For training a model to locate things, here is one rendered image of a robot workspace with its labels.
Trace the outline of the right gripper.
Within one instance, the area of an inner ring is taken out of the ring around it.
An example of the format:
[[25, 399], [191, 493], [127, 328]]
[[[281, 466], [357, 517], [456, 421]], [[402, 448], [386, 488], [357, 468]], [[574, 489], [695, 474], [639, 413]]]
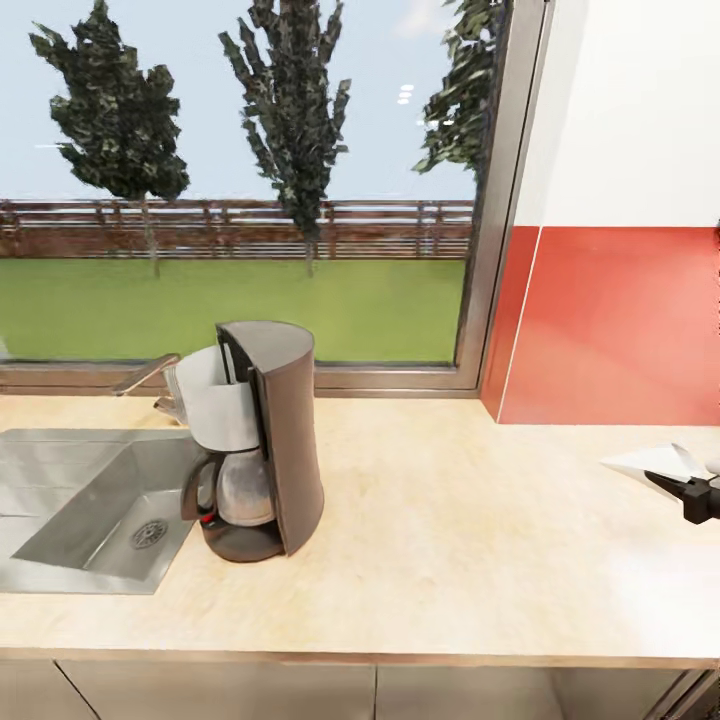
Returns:
[[711, 518], [720, 520], [720, 489], [711, 487], [703, 478], [690, 476], [688, 482], [678, 482], [656, 472], [645, 471], [650, 482], [654, 482], [683, 502], [683, 518], [700, 525]]

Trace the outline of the paper coffee filter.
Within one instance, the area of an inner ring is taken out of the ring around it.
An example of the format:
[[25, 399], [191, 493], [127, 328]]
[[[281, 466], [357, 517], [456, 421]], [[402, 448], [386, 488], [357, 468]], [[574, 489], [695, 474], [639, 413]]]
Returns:
[[672, 441], [663, 445], [600, 460], [599, 463], [610, 470], [622, 473], [641, 482], [671, 501], [681, 505], [683, 505], [682, 500], [676, 498], [676, 496], [670, 494], [667, 490], [660, 488], [660, 486], [654, 484], [654, 482], [650, 482], [644, 472], [656, 472], [656, 474], [668, 476], [668, 478], [678, 480], [678, 482], [688, 482], [690, 476], [699, 478], [702, 472], [697, 461], [691, 454], [687, 452], [685, 448], [674, 444]]

